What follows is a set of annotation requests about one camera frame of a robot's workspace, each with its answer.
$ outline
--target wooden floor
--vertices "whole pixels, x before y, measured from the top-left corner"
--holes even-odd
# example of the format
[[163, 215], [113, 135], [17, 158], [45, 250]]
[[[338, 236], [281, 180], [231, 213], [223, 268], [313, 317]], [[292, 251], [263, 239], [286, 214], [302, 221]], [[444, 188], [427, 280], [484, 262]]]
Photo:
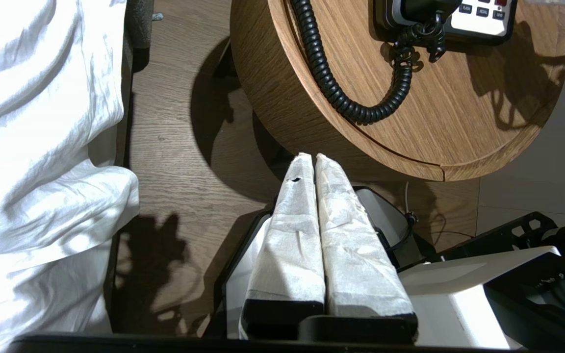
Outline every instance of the wooden floor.
[[[155, 0], [150, 63], [134, 75], [130, 167], [141, 215], [119, 244], [115, 332], [201, 335], [213, 284], [280, 182], [235, 78], [213, 78], [229, 36], [229, 0]], [[403, 207], [404, 184], [366, 183]], [[478, 179], [412, 182], [416, 231], [442, 250], [474, 234]]]

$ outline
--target round wooden nightstand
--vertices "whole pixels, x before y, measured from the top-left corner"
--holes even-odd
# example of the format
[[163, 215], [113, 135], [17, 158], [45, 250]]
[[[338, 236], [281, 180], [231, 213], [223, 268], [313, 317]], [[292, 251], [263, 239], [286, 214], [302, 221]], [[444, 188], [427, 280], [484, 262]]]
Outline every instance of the round wooden nightstand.
[[[374, 105], [392, 68], [373, 36], [370, 0], [312, 0], [331, 70], [352, 99]], [[420, 68], [389, 118], [357, 126], [323, 97], [285, 0], [233, 0], [231, 43], [242, 87], [263, 125], [292, 153], [322, 152], [352, 178], [386, 168], [422, 179], [480, 177], [516, 158], [551, 115], [565, 79], [565, 6], [518, 2], [512, 38], [447, 52]]]

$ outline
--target telephone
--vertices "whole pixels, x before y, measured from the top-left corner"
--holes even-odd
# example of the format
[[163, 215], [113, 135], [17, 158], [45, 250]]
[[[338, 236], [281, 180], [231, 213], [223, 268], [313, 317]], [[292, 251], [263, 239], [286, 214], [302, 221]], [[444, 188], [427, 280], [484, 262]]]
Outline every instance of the telephone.
[[511, 37], [517, 0], [374, 0], [374, 22], [393, 36], [392, 85], [372, 107], [353, 101], [339, 87], [325, 56], [310, 0], [291, 0], [307, 64], [322, 94], [353, 124], [370, 125], [398, 109], [411, 87], [414, 47], [426, 47], [429, 61], [446, 52], [446, 42], [499, 45]]

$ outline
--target white bedsheet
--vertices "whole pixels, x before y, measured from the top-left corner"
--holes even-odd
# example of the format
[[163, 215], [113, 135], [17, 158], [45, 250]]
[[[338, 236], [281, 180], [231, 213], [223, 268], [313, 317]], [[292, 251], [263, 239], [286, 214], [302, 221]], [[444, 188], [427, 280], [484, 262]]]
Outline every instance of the white bedsheet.
[[106, 319], [110, 240], [138, 212], [132, 172], [87, 145], [123, 116], [125, 0], [0, 0], [0, 351]]

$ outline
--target white cable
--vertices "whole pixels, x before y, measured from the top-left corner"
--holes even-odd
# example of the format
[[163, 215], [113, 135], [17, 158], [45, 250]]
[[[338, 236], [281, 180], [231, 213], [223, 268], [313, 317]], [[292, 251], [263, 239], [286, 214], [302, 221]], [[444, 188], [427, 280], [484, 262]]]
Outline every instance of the white cable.
[[409, 182], [408, 181], [404, 185], [404, 210], [406, 213], [409, 212]]

